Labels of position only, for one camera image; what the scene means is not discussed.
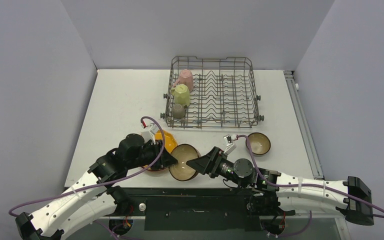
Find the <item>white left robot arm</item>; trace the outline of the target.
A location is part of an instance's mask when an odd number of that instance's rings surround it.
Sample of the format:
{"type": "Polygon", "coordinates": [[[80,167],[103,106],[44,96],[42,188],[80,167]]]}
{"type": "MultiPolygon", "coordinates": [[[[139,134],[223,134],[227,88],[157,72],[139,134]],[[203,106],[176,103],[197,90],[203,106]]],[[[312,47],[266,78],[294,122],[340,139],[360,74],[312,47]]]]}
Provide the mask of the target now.
{"type": "Polygon", "coordinates": [[[167,151],[169,138],[163,131],[128,134],[119,146],[99,157],[89,169],[60,196],[46,200],[46,205],[15,218],[23,240],[65,240],[96,219],[129,209],[130,198],[117,185],[140,172],[164,170],[177,160],[167,151]]]}

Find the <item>pale yellow mug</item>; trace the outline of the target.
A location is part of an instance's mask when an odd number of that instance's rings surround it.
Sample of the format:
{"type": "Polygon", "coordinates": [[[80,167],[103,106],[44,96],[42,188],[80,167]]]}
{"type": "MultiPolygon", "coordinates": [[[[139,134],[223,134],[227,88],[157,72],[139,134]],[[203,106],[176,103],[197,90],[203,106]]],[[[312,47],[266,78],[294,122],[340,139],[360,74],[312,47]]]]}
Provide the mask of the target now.
{"type": "Polygon", "coordinates": [[[188,107],[191,103],[190,90],[185,84],[178,84],[171,88],[171,94],[173,95],[174,103],[183,107],[188,107]]]}

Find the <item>pink mug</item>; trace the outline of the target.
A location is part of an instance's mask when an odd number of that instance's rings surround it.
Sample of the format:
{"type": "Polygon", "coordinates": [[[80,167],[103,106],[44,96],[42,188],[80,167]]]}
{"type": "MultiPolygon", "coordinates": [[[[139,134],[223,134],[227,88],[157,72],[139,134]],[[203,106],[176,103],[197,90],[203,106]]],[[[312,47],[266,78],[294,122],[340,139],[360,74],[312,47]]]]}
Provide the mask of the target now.
{"type": "Polygon", "coordinates": [[[184,84],[188,87],[189,91],[194,90],[194,76],[189,69],[183,69],[179,72],[177,80],[173,83],[172,87],[179,84],[184,84]]]}

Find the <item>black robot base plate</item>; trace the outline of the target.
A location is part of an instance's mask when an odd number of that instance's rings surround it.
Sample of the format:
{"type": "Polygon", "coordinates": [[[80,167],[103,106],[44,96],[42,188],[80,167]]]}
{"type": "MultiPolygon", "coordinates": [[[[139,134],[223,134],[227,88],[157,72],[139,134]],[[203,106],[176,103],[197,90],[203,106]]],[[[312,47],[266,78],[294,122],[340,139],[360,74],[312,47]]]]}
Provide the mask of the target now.
{"type": "Polygon", "coordinates": [[[244,188],[124,188],[127,199],[109,215],[108,227],[123,237],[144,221],[145,231],[259,231],[284,228],[274,193],[244,188]]]}

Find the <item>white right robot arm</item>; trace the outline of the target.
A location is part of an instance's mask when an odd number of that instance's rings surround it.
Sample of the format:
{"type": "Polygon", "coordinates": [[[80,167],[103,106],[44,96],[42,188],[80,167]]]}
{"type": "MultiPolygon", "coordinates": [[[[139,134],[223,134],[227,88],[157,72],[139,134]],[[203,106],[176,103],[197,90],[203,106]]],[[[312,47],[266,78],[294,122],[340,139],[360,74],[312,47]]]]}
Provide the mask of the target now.
{"type": "Polygon", "coordinates": [[[316,211],[344,216],[346,221],[356,225],[374,225],[372,192],[355,176],[325,181],[255,168],[246,158],[229,161],[218,147],[186,164],[202,175],[210,178],[221,176],[239,188],[262,193],[265,196],[262,207],[269,214],[278,210],[316,211]]]}

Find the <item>grey wire dish rack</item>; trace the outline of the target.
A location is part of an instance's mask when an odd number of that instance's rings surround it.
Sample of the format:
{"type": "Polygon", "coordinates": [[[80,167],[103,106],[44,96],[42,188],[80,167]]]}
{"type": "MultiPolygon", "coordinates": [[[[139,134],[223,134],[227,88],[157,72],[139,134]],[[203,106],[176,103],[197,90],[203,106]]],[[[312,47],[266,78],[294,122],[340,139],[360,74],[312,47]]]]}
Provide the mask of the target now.
{"type": "Polygon", "coordinates": [[[263,122],[252,61],[247,57],[202,58],[175,56],[171,60],[165,110],[160,117],[171,128],[252,128],[263,122]],[[190,70],[193,90],[185,116],[176,119],[171,89],[182,70],[190,70]]]}

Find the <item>small grey-green cup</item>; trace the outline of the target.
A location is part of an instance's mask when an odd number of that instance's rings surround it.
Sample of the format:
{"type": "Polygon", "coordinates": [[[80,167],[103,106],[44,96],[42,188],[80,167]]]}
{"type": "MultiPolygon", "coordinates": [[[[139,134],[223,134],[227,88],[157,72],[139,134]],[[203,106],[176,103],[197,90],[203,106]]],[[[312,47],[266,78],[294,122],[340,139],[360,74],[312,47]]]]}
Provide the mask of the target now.
{"type": "Polygon", "coordinates": [[[176,103],[172,106],[172,117],[174,119],[182,119],[186,115],[185,107],[182,104],[176,103]]]}

